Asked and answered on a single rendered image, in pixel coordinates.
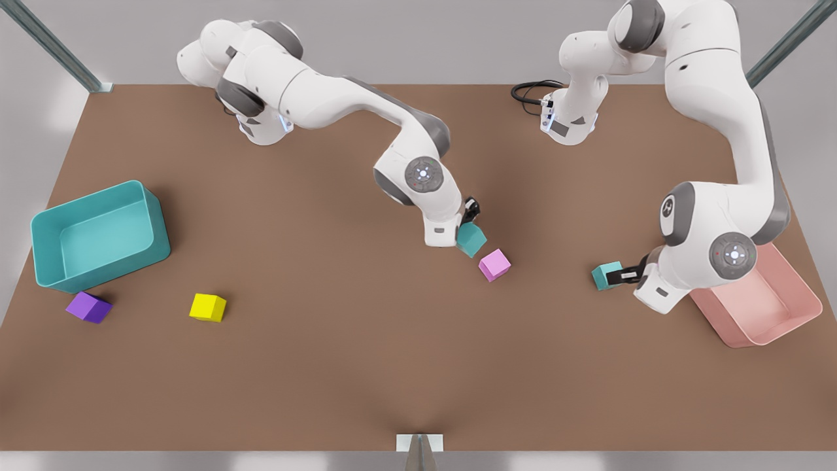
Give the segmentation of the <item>pink cube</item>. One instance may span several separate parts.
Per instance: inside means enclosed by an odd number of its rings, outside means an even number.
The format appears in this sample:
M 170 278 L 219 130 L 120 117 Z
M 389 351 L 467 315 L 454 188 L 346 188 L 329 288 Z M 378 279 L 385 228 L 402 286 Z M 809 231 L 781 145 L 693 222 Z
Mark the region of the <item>pink cube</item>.
M 488 281 L 494 281 L 511 268 L 511 263 L 502 250 L 496 249 L 484 256 L 478 267 Z

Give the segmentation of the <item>yellow cube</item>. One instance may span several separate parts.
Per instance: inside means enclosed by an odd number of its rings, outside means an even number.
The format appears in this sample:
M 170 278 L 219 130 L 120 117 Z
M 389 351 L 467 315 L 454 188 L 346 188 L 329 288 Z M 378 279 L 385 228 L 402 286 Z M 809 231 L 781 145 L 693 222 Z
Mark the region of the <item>yellow cube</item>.
M 224 316 L 226 307 L 226 300 L 222 297 L 206 293 L 196 293 L 192 306 L 190 308 L 189 317 L 219 323 Z

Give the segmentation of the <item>silver frame post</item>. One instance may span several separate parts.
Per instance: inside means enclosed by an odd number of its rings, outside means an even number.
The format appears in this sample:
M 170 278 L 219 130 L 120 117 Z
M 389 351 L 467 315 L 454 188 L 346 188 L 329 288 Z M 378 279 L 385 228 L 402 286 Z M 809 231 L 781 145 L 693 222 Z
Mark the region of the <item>silver frame post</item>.
M 793 50 L 796 50 L 835 12 L 837 12 L 837 0 L 817 0 L 771 47 L 768 53 L 745 74 L 750 87 L 758 86 Z
M 56 60 L 90 94 L 110 93 L 113 83 L 100 81 L 21 0 L 0 0 L 0 9 Z
M 396 451 L 406 452 L 405 471 L 437 471 L 435 452 L 443 452 L 442 434 L 397 434 Z

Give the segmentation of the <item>pink plastic bin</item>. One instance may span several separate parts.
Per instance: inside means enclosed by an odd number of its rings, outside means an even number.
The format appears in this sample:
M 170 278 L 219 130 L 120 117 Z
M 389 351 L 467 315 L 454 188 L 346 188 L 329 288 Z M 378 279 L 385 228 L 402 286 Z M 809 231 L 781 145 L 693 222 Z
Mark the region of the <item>pink plastic bin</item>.
M 822 313 L 818 296 L 774 244 L 757 247 L 745 277 L 694 289 L 692 300 L 730 348 L 768 345 Z

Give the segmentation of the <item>purple cube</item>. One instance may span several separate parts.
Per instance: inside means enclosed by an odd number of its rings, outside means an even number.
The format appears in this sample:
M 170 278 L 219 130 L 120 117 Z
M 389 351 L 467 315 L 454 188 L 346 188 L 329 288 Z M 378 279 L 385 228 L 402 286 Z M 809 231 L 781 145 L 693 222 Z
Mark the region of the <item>purple cube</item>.
M 87 292 L 79 292 L 75 294 L 65 310 L 78 319 L 92 324 L 101 324 L 112 308 L 113 304 L 105 301 L 105 299 Z

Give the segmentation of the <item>teal plastic bin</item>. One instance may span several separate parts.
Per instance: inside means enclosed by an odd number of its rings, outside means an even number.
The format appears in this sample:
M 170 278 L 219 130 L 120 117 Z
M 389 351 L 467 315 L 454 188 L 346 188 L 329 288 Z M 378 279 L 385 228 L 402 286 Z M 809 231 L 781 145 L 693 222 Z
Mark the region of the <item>teal plastic bin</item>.
M 36 282 L 78 293 L 171 253 L 158 197 L 137 180 L 39 212 L 30 223 Z

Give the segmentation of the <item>teal cube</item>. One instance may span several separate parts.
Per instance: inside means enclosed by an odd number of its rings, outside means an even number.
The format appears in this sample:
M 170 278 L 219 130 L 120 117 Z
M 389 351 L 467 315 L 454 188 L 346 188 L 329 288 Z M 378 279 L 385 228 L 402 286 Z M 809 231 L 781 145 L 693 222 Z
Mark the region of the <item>teal cube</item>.
M 458 227 L 456 247 L 469 258 L 473 258 L 485 242 L 487 242 L 487 238 L 481 227 L 476 226 L 476 224 L 465 222 Z
M 592 278 L 594 278 L 595 286 L 598 291 L 604 291 L 611 287 L 616 287 L 624 283 L 621 271 L 623 270 L 621 262 L 609 262 L 596 266 L 592 269 Z

